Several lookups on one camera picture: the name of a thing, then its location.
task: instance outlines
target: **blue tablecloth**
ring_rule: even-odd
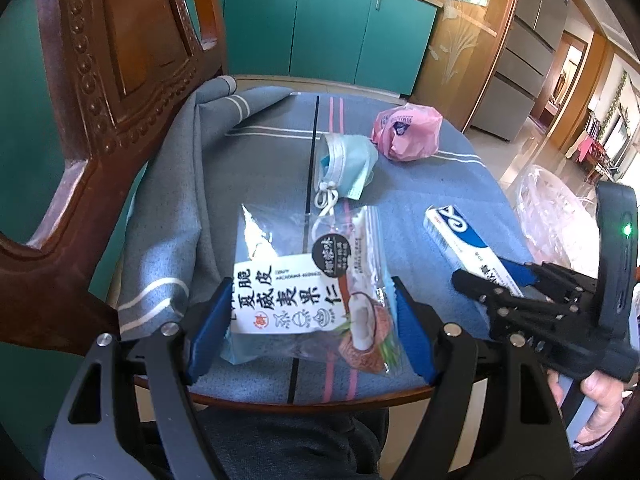
[[[233,94],[233,86],[216,79],[190,96],[138,189],[118,302],[123,339],[180,319],[232,274],[241,203],[305,210],[316,94],[283,88]],[[317,130],[369,136],[377,113],[391,107],[320,94]],[[444,121],[435,156],[409,163],[381,156],[372,183],[351,207],[365,204],[379,209],[390,273],[445,322],[486,337],[479,306],[453,290],[453,269],[422,226],[429,206],[453,204],[497,254],[530,260],[507,199],[468,140]],[[192,390],[242,402],[306,404],[424,386],[407,361],[394,378],[356,372],[342,360],[300,361],[294,380],[292,363],[274,357],[232,365],[218,358]]]

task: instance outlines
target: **pink cloth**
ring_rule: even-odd
[[[593,146],[593,137],[586,137],[578,146],[578,151],[580,155],[578,155],[578,162],[582,162],[584,158],[589,153],[589,150]]]
[[[435,108],[405,104],[378,114],[371,141],[391,160],[427,158],[438,151],[441,126]]]

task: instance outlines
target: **refrigerator drawer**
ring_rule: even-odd
[[[471,125],[505,140],[513,140],[527,120],[534,102],[494,77]]]
[[[533,97],[537,98],[542,90],[545,77],[532,69],[528,64],[516,56],[511,50],[504,49],[496,71],[511,79]]]
[[[546,77],[554,60],[554,52],[517,20],[511,23],[507,48]]]

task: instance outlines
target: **white box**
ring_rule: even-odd
[[[424,214],[424,227],[454,267],[491,280],[509,289],[513,296],[523,294],[491,250],[455,206],[431,206]]]

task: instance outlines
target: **dark pants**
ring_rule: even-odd
[[[278,415],[207,408],[198,421],[230,480],[380,480],[388,410]]]

